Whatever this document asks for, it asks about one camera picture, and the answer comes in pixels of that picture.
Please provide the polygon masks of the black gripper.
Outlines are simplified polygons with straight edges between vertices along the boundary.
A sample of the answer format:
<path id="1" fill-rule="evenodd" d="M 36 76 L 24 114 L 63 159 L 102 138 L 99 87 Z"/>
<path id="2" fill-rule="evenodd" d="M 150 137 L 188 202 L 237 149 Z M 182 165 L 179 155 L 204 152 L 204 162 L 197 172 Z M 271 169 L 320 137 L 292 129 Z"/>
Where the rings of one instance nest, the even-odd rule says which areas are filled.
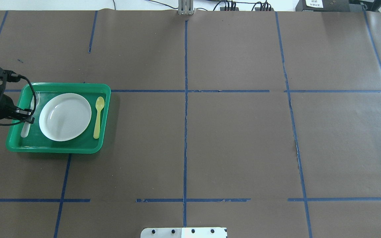
<path id="1" fill-rule="evenodd" d="M 33 117 L 34 113 L 35 107 L 32 109 L 21 109 L 15 106 L 12 99 L 7 95 L 4 94 L 0 98 L 0 120 L 9 119 L 17 121 L 15 123 L 11 123 L 12 125 L 18 125 L 21 123 L 33 124 L 35 121 L 35 118 Z"/>

